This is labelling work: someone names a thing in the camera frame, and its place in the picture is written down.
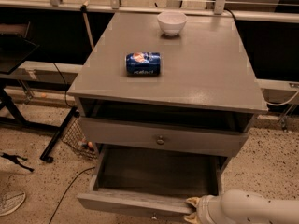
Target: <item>white bowl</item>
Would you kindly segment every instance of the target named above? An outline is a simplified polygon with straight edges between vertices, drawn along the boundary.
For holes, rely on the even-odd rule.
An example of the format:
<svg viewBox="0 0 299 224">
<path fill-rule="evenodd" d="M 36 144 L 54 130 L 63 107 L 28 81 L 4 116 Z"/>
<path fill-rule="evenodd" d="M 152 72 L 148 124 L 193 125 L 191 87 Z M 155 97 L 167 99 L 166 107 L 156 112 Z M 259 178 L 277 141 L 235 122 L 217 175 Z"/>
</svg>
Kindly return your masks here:
<svg viewBox="0 0 299 224">
<path fill-rule="evenodd" d="M 164 11 L 157 16 L 161 30 L 166 35 L 176 35 L 184 28 L 187 16 L 181 12 Z"/>
</svg>

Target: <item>can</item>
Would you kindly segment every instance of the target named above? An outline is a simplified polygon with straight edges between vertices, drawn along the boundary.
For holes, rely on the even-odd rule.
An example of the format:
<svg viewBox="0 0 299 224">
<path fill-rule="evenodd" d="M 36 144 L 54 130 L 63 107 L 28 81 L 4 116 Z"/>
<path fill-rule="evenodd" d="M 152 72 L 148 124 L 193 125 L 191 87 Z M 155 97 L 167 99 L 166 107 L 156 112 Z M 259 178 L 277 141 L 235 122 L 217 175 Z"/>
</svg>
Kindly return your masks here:
<svg viewBox="0 0 299 224">
<path fill-rule="evenodd" d="M 161 56 L 159 52 L 135 52 L 125 58 L 130 75 L 159 75 Z"/>
</svg>

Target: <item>soda can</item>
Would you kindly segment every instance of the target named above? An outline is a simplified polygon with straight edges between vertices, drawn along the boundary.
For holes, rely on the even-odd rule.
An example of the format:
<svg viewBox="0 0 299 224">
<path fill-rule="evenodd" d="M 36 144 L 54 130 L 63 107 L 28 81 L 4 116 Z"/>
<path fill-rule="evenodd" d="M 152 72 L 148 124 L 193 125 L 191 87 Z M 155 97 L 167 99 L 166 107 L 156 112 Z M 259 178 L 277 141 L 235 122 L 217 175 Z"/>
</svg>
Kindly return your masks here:
<svg viewBox="0 0 299 224">
<path fill-rule="evenodd" d="M 125 58 L 130 75 L 159 75 L 161 56 L 159 52 L 130 53 Z"/>
</svg>

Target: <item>drawer handle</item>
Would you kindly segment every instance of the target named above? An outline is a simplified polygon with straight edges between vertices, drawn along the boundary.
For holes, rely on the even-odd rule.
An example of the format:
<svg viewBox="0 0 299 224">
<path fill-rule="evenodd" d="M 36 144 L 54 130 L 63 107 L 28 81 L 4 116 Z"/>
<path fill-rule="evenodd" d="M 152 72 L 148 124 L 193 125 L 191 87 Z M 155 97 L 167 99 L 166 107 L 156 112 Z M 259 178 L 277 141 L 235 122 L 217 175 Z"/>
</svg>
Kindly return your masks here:
<svg viewBox="0 0 299 224">
<path fill-rule="evenodd" d="M 162 136 L 159 136 L 159 138 L 156 140 L 157 144 L 159 146 L 163 145 L 164 144 L 164 140 L 163 140 L 163 137 Z"/>
<path fill-rule="evenodd" d="M 152 220 L 158 220 L 158 218 L 156 217 L 156 214 L 155 214 L 155 213 L 153 213 L 151 219 L 152 219 Z"/>
</svg>

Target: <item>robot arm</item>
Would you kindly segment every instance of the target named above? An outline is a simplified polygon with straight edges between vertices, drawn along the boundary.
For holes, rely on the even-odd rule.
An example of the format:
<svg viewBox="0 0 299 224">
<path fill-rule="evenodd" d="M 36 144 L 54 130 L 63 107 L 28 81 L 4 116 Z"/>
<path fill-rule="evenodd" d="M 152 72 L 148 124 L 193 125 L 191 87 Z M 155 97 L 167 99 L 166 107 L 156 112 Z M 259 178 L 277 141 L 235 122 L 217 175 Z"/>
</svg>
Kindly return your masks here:
<svg viewBox="0 0 299 224">
<path fill-rule="evenodd" d="M 220 196 L 190 198 L 196 213 L 185 217 L 192 224 L 298 224 L 298 200 L 267 200 L 262 195 L 229 190 Z"/>
</svg>

